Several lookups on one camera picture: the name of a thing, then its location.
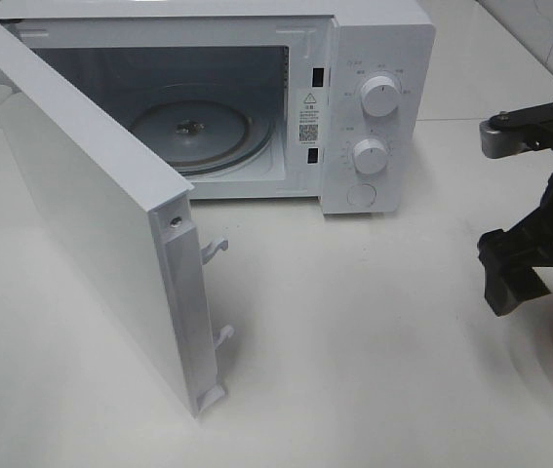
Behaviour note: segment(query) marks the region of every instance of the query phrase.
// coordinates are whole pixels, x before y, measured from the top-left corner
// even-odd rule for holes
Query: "open microwave door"
[[[33,201],[192,414],[223,395],[192,185],[0,24],[0,123]]]

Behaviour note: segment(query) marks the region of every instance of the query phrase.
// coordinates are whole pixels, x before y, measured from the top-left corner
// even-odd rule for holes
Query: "white table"
[[[479,5],[438,39],[400,210],[203,202],[229,396],[192,419],[34,210],[0,131],[0,466],[553,466],[553,294],[496,318],[476,242],[532,210],[550,152],[502,161],[478,122],[553,98]],[[553,270],[543,271],[553,291]]]

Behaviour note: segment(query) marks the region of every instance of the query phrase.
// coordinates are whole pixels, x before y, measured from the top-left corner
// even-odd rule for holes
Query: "microwave oven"
[[[223,395],[189,198],[396,209],[415,0],[2,0],[0,125],[37,210],[192,414]]]

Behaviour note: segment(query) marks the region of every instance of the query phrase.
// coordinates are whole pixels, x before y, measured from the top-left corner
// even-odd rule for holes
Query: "warning label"
[[[302,144],[315,144],[320,137],[324,92],[317,89],[299,90],[297,95],[298,141]]]

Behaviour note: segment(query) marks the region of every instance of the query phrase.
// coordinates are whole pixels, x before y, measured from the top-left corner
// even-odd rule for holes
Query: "timer knob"
[[[352,159],[356,171],[365,176],[371,176],[384,169],[389,159],[389,152],[379,139],[367,138],[354,145]]]
[[[396,78],[377,75],[365,82],[361,88],[361,104],[372,117],[382,117],[393,112],[400,103],[402,90]]]

